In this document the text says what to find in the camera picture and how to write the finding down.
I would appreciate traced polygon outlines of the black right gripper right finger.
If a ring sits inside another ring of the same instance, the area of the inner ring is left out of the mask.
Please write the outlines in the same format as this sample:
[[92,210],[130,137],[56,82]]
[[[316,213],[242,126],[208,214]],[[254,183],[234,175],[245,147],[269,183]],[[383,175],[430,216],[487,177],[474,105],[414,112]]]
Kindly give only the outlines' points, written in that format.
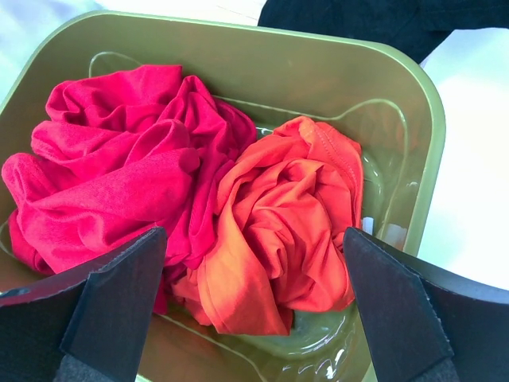
[[344,255],[379,381],[506,381],[508,292],[348,228]]

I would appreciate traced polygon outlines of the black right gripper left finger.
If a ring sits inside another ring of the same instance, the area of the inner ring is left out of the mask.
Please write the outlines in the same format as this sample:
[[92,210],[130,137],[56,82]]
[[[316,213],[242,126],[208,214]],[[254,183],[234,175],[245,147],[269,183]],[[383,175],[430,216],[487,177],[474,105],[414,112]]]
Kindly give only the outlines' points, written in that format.
[[134,381],[166,249],[152,228],[70,270],[1,295],[3,381]]

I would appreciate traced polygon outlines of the orange t shirt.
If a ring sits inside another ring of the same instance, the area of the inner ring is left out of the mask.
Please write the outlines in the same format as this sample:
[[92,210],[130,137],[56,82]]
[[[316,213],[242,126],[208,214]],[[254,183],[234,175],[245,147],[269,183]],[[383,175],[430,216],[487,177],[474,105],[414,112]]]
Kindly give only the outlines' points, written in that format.
[[173,293],[222,334],[286,335],[296,311],[354,299],[344,234],[361,225],[362,149],[335,127],[297,117],[251,144],[224,176],[217,240]]

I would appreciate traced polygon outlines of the black t shirt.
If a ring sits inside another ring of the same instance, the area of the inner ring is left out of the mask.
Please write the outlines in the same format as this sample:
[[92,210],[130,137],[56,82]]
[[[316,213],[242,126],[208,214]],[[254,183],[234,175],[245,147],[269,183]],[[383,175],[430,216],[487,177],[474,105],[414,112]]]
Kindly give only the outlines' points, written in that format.
[[269,0],[261,27],[389,45],[421,63],[457,29],[508,27],[508,1]]

